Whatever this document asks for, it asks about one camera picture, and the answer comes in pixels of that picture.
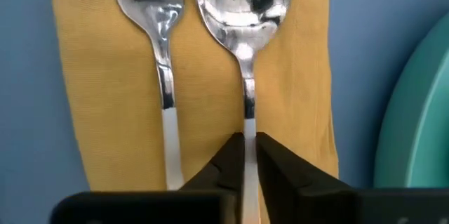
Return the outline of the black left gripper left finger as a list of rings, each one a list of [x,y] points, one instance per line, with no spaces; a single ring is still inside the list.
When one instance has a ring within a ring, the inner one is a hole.
[[[55,205],[49,224],[241,224],[243,134],[233,134],[180,189],[80,192]]]

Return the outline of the teal round plate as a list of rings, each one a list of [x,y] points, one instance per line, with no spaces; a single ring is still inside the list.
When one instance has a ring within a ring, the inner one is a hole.
[[[449,187],[449,13],[396,82],[382,121],[375,187]]]

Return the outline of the fork with white-orange handle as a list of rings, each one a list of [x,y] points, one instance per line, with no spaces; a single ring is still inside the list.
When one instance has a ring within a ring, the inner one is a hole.
[[[159,78],[166,187],[177,190],[184,183],[170,35],[182,17],[184,0],[117,0],[122,12],[151,40]]]

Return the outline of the spoon with white-orange handle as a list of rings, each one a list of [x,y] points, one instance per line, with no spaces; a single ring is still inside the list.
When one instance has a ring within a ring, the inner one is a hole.
[[[290,0],[196,0],[211,36],[239,64],[243,84],[244,165],[241,224],[260,224],[256,154],[255,54],[276,34]]]

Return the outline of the yellow cloth napkin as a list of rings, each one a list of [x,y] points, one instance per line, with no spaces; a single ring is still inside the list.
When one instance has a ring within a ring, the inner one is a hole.
[[[194,0],[171,40],[183,171],[193,176],[243,126],[236,61],[203,26]],[[94,190],[165,186],[161,104],[148,37],[116,0],[53,0],[75,136]],[[329,0],[292,0],[255,63],[257,129],[336,176]]]

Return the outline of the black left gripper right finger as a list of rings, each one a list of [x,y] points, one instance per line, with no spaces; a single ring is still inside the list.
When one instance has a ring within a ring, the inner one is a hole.
[[[449,224],[449,189],[357,189],[256,136],[260,184],[271,224]]]

